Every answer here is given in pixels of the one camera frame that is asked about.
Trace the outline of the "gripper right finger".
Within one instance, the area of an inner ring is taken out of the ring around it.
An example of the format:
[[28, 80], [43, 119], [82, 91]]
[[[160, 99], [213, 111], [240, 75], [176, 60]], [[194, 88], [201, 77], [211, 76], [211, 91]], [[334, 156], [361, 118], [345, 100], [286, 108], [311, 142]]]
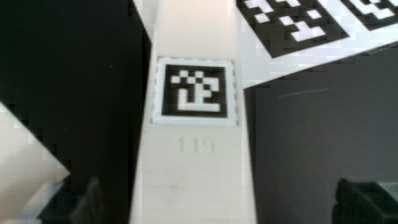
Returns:
[[334, 224], [398, 224], [398, 182], [339, 180]]

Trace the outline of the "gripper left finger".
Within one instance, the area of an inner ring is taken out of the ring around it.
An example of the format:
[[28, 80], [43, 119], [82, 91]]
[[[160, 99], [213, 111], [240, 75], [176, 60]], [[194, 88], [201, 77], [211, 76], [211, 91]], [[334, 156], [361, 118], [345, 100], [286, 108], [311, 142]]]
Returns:
[[84, 184], [71, 178], [43, 185], [23, 208], [27, 224], [103, 224], [105, 203], [101, 182]]

